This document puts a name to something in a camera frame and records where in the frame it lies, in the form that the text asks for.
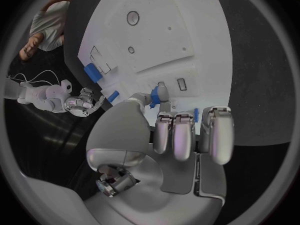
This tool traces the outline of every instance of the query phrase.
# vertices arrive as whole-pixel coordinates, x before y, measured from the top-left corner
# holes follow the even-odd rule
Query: blue object
[[[149,105],[151,109],[155,108],[156,104],[160,104],[161,100],[158,96],[158,88],[159,86],[156,86],[152,91],[151,91],[151,99],[152,103]]]
[[[198,119],[199,119],[199,109],[195,108],[194,110],[194,118],[195,118],[195,123],[198,123]]]
[[[88,65],[86,65],[84,67],[84,71],[86,72],[86,74],[90,77],[90,79],[94,83],[98,82],[102,78],[102,75],[100,74],[98,69],[95,67],[95,65],[92,63],[89,63]]]
[[[120,93],[119,93],[118,91],[114,91],[114,92],[112,93],[112,95],[109,96],[109,98],[107,99],[107,101],[109,101],[109,102],[111,103],[111,102],[112,102],[113,100],[115,100],[116,97],[119,96],[119,95],[120,95]]]

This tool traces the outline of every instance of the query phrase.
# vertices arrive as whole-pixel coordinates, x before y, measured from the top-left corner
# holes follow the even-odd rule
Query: man
[[[51,51],[64,44],[64,27],[71,0],[50,0],[33,18],[30,38],[19,51],[21,61],[29,60],[39,49]]]

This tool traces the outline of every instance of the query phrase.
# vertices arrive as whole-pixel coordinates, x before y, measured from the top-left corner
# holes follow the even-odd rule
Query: black background
[[[1,25],[5,27],[5,23],[9,21],[10,18],[16,14],[16,9],[20,6],[23,0],[1,0],[2,8],[2,18]],[[298,25],[299,28],[299,10],[300,10],[300,0],[277,0],[281,3],[284,11],[294,24]],[[298,188],[300,183],[299,176],[295,180],[289,193],[283,199],[282,203],[277,207],[277,209],[269,216],[269,218],[263,223],[264,225],[272,225],[277,222],[285,222],[286,224],[298,224],[298,202],[299,193]],[[14,224],[17,222],[22,222],[26,224],[36,224],[27,212],[22,208],[18,200],[10,191],[5,180],[0,176],[0,187],[1,187],[1,223]]]

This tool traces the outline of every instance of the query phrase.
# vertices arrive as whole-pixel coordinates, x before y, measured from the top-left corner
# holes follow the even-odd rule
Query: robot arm
[[[29,82],[21,82],[6,78],[6,99],[17,100],[20,104],[33,104],[36,108],[53,113],[70,112],[78,117],[87,117],[95,112],[104,102],[104,96],[93,105],[93,92],[83,88],[78,97],[71,96],[72,84],[68,80],[61,85],[33,87]]]

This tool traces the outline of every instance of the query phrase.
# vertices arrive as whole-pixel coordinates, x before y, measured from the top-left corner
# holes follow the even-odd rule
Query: white wire
[[[26,80],[22,80],[22,79],[17,79],[17,78],[13,78],[13,77],[10,77],[10,79],[13,79],[13,80],[17,80],[17,81],[21,81],[21,82],[26,82],[26,83],[38,83],[38,82],[45,82],[45,83],[48,83],[52,86],[52,84],[48,81],[45,81],[45,80],[40,80],[40,81],[26,81]]]
[[[15,78],[16,76],[18,76],[18,75],[23,75],[25,81],[22,81],[22,82],[27,82],[27,83],[46,82],[46,83],[48,83],[48,84],[51,84],[50,82],[44,81],[44,80],[41,80],[41,81],[34,81],[34,82],[33,82],[34,79],[36,79],[39,75],[43,74],[44,72],[51,72],[51,73],[53,73],[54,76],[56,77],[56,80],[57,80],[57,82],[58,82],[58,85],[60,85],[60,81],[59,81],[59,79],[58,79],[58,76],[57,76],[52,70],[45,70],[45,71],[42,71],[42,72],[40,72],[37,76],[35,76],[33,79],[31,79],[31,80],[29,80],[29,81],[27,80],[26,76],[25,76],[23,73],[18,73],[18,74],[16,74],[14,77],[10,77],[10,76],[9,76],[9,78],[11,78],[11,79],[16,79],[16,78]]]

